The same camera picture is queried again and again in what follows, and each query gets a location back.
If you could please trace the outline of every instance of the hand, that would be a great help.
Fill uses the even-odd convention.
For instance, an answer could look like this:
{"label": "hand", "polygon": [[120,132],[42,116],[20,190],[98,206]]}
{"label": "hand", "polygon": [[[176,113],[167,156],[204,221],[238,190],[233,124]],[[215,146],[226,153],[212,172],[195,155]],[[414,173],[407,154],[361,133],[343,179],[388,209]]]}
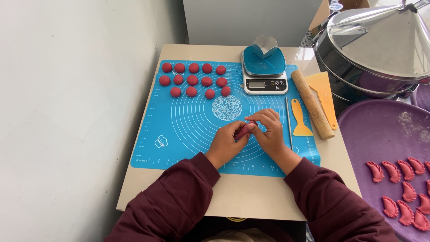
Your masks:
{"label": "hand", "polygon": [[219,128],[216,132],[211,147],[205,155],[217,170],[233,159],[248,143],[250,134],[244,135],[237,142],[233,138],[234,134],[246,124],[243,121],[236,120]]}
{"label": "hand", "polygon": [[257,125],[249,124],[248,128],[257,139],[261,148],[272,158],[285,174],[289,174],[301,161],[301,157],[290,150],[284,143],[282,124],[279,114],[273,109],[263,109],[245,117],[248,121],[260,121],[266,127],[262,132]]}

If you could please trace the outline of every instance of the white wall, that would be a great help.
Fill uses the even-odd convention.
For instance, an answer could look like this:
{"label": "white wall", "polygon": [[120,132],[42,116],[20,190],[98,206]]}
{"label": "white wall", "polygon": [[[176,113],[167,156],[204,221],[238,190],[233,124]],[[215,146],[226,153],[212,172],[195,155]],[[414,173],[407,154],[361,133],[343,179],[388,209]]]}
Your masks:
{"label": "white wall", "polygon": [[0,241],[110,232],[178,0],[0,0]]}

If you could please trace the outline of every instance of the dough ball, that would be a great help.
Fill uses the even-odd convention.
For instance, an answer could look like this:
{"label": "dough ball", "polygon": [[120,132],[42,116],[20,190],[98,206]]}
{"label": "dough ball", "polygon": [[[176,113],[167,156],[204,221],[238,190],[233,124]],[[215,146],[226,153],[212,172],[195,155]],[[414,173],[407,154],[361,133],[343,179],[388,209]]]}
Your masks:
{"label": "dough ball", "polygon": [[204,73],[211,73],[211,71],[212,71],[211,64],[208,64],[208,63],[204,64],[202,67],[202,70]]}
{"label": "dough ball", "polygon": [[161,85],[163,86],[168,86],[170,85],[170,78],[168,76],[161,76],[160,79],[158,80],[160,82]]}
{"label": "dough ball", "polygon": [[225,85],[227,85],[227,79],[225,79],[225,78],[218,78],[218,79],[216,80],[216,84],[217,84],[219,87],[225,87]]}
{"label": "dough ball", "polygon": [[184,81],[184,78],[181,75],[176,75],[173,78],[173,83],[175,83],[176,85],[182,84],[183,81]]}
{"label": "dough ball", "polygon": [[197,77],[195,75],[190,75],[187,77],[187,82],[191,86],[195,86],[195,85],[197,85],[197,83],[199,83],[199,79],[197,79]]}
{"label": "dough ball", "polygon": [[182,64],[182,63],[178,63],[178,64],[176,64],[176,65],[175,65],[175,71],[176,71],[177,73],[182,73],[182,72],[184,72],[184,71],[185,71],[185,65],[184,65],[184,64]]}
{"label": "dough ball", "polygon": [[171,72],[171,71],[172,71],[172,64],[170,64],[170,63],[166,62],[166,63],[164,63],[164,64],[161,66],[161,69],[162,69],[164,72]]}
{"label": "dough ball", "polygon": [[205,92],[205,96],[206,96],[206,98],[207,98],[207,99],[212,99],[212,98],[214,98],[214,97],[215,97],[215,91],[214,91],[214,90],[212,90],[212,89],[208,89],[208,90]]}
{"label": "dough ball", "polygon": [[197,95],[197,89],[195,89],[194,87],[188,87],[187,90],[185,91],[185,93],[189,96],[189,97],[194,97]]}
{"label": "dough ball", "polygon": [[189,67],[188,70],[191,73],[197,73],[199,71],[199,65],[197,63],[192,63]]}
{"label": "dough ball", "polygon": [[209,87],[212,85],[212,79],[210,77],[203,77],[202,78],[202,85],[205,87]]}
{"label": "dough ball", "polygon": [[173,87],[172,89],[170,89],[170,95],[172,97],[179,97],[181,95],[181,89]]}
{"label": "dough ball", "polygon": [[218,66],[218,67],[216,68],[216,73],[217,73],[218,75],[224,75],[224,73],[225,73],[225,67],[224,67],[223,65]]}
{"label": "dough ball", "polygon": [[229,88],[228,86],[223,87],[223,88],[221,89],[221,94],[222,94],[223,96],[228,96],[228,95],[230,95],[230,88]]}

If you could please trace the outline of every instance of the wooden rolling pin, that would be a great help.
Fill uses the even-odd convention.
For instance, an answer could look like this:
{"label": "wooden rolling pin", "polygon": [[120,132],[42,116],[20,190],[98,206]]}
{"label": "wooden rolling pin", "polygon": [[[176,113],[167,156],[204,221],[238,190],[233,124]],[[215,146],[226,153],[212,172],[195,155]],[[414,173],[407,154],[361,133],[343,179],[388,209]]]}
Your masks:
{"label": "wooden rolling pin", "polygon": [[333,138],[335,133],[330,127],[330,124],[327,121],[323,110],[316,101],[312,91],[310,90],[310,87],[306,83],[302,72],[300,70],[293,71],[291,73],[291,78],[293,79],[294,84],[296,85],[297,90],[303,99],[304,105],[306,106],[310,118],[312,119],[321,139],[328,140]]}

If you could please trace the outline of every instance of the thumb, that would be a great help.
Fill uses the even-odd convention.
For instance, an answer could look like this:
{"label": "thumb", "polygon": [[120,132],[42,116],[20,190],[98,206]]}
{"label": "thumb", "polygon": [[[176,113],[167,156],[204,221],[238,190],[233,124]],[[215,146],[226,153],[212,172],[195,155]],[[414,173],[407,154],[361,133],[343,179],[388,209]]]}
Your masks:
{"label": "thumb", "polygon": [[246,146],[246,144],[248,143],[248,140],[249,140],[250,136],[251,135],[247,133],[244,136],[242,136],[242,138],[240,138],[240,140],[236,141],[235,145],[239,149],[238,152],[240,152]]}
{"label": "thumb", "polygon": [[264,135],[263,132],[260,130],[260,128],[256,124],[248,124],[248,129],[255,136],[257,141],[262,135]]}

